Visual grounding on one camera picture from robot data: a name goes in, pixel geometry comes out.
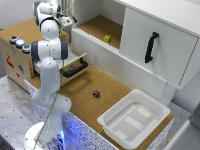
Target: cabinet door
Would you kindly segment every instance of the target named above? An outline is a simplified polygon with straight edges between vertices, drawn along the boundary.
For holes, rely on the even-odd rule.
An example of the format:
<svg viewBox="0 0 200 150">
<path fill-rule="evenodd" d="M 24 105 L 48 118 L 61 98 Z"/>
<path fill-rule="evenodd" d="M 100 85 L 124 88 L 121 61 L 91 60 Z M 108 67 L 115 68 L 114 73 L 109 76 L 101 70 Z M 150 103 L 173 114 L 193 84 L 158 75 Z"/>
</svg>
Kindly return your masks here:
<svg viewBox="0 0 200 150">
<path fill-rule="evenodd" d="M 153 32 L 153 59 L 145 63 Z M 198 38 L 138 11 L 126 8 L 120 54 L 179 86 Z"/>
</svg>

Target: yellow object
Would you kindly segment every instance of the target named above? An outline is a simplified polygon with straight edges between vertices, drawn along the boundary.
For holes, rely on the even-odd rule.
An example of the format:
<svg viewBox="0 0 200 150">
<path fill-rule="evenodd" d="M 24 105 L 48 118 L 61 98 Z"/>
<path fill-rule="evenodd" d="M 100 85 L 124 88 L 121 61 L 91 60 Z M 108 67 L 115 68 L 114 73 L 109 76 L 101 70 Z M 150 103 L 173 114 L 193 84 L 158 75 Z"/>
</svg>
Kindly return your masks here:
<svg viewBox="0 0 200 150">
<path fill-rule="evenodd" d="M 110 36 L 109 36 L 109 35 L 106 35 L 106 36 L 104 37 L 104 41 L 105 41 L 105 42 L 110 42 Z"/>
</svg>

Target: black handle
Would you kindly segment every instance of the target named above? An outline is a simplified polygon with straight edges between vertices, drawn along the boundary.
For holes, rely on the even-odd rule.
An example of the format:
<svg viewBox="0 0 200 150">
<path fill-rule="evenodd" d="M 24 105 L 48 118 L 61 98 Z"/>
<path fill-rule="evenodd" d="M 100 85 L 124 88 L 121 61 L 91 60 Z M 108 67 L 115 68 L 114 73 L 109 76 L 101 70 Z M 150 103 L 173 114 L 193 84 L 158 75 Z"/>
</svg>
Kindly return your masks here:
<svg viewBox="0 0 200 150">
<path fill-rule="evenodd" d="M 85 69 L 88 66 L 88 63 L 86 61 L 83 60 L 83 58 L 80 58 L 80 63 L 82 64 L 81 66 L 79 66 L 78 68 L 65 72 L 63 70 L 63 76 L 64 77 L 72 77 L 73 75 L 77 74 L 78 72 L 80 72 L 81 70 Z"/>
<path fill-rule="evenodd" d="M 149 39 L 149 43 L 148 43 L 148 47 L 147 47 L 147 52 L 146 52 L 146 56 L 145 56 L 145 63 L 149 63 L 150 61 L 152 61 L 153 57 L 151 56 L 151 52 L 153 49 L 153 44 L 154 44 L 154 39 L 156 39 L 157 37 L 159 37 L 159 34 L 156 32 L 153 32 L 151 38 Z"/>
</svg>

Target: empty white container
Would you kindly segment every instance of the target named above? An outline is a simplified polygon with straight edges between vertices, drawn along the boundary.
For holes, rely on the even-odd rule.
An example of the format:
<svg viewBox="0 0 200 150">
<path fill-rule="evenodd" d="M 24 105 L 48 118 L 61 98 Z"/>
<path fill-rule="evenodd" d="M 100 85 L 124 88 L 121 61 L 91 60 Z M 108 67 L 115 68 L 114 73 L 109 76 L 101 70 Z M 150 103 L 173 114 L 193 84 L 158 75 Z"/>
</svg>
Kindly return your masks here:
<svg viewBox="0 0 200 150">
<path fill-rule="evenodd" d="M 169 108 L 136 89 L 97 120 L 119 145 L 136 149 L 169 113 Z"/>
</svg>

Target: drawer handle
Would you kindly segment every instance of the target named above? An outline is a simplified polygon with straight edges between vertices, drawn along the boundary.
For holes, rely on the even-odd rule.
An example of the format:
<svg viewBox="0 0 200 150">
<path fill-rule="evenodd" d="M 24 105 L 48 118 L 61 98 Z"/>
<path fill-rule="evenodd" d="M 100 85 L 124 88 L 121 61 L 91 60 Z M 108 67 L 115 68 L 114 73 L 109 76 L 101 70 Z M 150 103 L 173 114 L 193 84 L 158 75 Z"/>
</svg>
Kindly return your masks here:
<svg viewBox="0 0 200 150">
<path fill-rule="evenodd" d="M 153 60 L 153 57 L 151 56 L 151 52 L 152 52 L 152 49 L 153 49 L 154 40 L 157 37 L 159 37 L 159 34 L 156 33 L 156 32 L 153 32 L 151 38 L 149 39 L 147 52 L 146 52 L 146 56 L 145 56 L 145 63 L 146 64 Z"/>
<path fill-rule="evenodd" d="M 83 58 L 80 58 L 80 63 L 82 65 L 74 70 L 71 70 L 68 72 L 65 72 L 63 70 L 63 76 L 67 77 L 67 78 L 72 77 L 73 75 L 77 74 L 78 72 L 80 72 L 81 70 L 85 69 L 88 66 L 88 63 L 86 61 L 84 61 Z"/>
</svg>

